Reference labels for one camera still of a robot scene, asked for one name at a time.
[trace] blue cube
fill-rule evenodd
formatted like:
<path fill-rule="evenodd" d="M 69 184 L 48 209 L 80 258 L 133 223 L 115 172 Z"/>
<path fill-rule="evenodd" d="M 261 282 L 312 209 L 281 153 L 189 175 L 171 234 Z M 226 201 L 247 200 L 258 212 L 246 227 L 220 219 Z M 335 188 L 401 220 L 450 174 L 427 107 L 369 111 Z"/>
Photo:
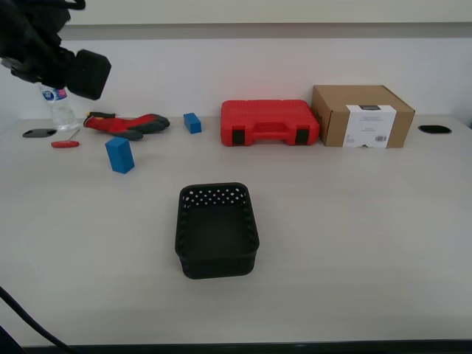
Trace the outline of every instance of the blue cube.
<path fill-rule="evenodd" d="M 119 173 L 127 173 L 134 167 L 130 142 L 124 138 L 113 138 L 105 144 L 110 158 L 111 169 Z"/>
<path fill-rule="evenodd" d="M 184 123 L 191 134 L 201 133 L 201 122 L 195 113 L 184 114 Z"/>

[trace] red toolbox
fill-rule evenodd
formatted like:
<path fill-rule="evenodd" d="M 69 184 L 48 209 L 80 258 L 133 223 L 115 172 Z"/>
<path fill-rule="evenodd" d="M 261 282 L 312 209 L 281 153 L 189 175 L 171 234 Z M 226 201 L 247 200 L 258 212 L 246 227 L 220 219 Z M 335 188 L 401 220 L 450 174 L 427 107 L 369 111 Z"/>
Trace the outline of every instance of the red toolbox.
<path fill-rule="evenodd" d="M 318 135 L 319 124 L 302 100 L 226 101 L 221 108 L 221 142 L 227 146 L 255 140 L 312 145 Z"/>

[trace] glove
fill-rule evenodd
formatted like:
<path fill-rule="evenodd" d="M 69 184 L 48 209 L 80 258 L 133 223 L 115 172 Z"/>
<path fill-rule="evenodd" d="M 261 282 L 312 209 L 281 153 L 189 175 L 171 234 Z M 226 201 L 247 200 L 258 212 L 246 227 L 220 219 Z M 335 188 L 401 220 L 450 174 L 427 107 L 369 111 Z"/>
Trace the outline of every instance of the glove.
<path fill-rule="evenodd" d="M 90 112 L 84 127 L 105 131 L 129 140 L 139 140 L 143 134 L 163 131 L 170 125 L 169 120 L 158 114 L 146 114 L 135 119 L 116 118 L 116 114 Z"/>

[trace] white wall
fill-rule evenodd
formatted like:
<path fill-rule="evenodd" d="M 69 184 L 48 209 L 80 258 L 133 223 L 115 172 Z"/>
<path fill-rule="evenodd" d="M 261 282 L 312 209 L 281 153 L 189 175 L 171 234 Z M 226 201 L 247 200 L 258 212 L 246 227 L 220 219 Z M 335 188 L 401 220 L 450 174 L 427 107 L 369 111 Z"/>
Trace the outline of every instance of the white wall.
<path fill-rule="evenodd" d="M 80 117 L 217 116 L 224 100 L 310 102 L 313 84 L 384 84 L 419 114 L 472 120 L 469 25 L 72 27 L 63 36 L 113 65 L 101 100 L 72 98 Z M 0 112 L 48 117 L 38 88 L 7 70 L 0 90 Z"/>

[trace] water bottle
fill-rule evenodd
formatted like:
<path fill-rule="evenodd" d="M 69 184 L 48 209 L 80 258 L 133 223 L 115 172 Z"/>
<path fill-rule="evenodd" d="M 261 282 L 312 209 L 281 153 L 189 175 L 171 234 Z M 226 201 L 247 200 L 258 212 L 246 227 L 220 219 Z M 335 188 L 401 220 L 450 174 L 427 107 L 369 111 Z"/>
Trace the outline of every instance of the water bottle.
<path fill-rule="evenodd" d="M 69 105 L 64 88 L 52 88 L 40 84 L 41 93 L 51 109 L 51 118 L 58 131 L 70 131 L 80 124 Z"/>

